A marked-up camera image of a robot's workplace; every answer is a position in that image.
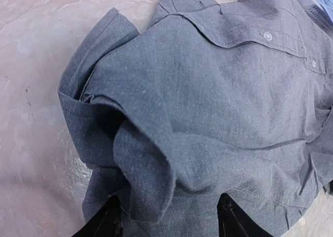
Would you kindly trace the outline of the white plastic laundry basket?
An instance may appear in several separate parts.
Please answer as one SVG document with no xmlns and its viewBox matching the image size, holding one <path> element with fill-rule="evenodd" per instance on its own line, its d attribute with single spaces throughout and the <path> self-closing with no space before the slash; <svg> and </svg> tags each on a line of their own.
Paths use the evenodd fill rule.
<svg viewBox="0 0 333 237">
<path fill-rule="evenodd" d="M 313 22 L 315 22 L 323 31 L 332 37 L 332 21 L 325 9 L 316 0 L 297 1 Z"/>
</svg>

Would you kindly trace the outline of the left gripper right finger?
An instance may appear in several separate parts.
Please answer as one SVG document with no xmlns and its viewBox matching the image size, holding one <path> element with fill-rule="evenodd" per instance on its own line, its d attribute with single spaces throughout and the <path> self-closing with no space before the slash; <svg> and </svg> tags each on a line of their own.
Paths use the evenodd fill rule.
<svg viewBox="0 0 333 237">
<path fill-rule="evenodd" d="M 226 193 L 219 198 L 217 216 L 219 237 L 272 237 Z"/>
</svg>

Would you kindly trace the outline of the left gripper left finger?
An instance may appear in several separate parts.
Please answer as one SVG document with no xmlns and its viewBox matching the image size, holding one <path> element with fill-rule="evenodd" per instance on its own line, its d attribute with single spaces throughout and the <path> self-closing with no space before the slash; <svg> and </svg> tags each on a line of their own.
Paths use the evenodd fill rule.
<svg viewBox="0 0 333 237">
<path fill-rule="evenodd" d="M 72 237 L 122 237 L 122 209 L 113 195 L 103 207 Z"/>
</svg>

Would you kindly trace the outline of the grey long sleeve shirt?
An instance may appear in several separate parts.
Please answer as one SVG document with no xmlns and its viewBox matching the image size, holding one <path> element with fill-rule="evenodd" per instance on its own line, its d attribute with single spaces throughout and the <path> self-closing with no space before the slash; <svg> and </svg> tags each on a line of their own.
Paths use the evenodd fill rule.
<svg viewBox="0 0 333 237">
<path fill-rule="evenodd" d="M 125 236 L 218 236 L 223 193 L 281 236 L 332 181 L 332 38 L 296 0 L 160 0 L 143 33 L 112 9 L 58 95 L 84 219 L 115 195 Z"/>
</svg>

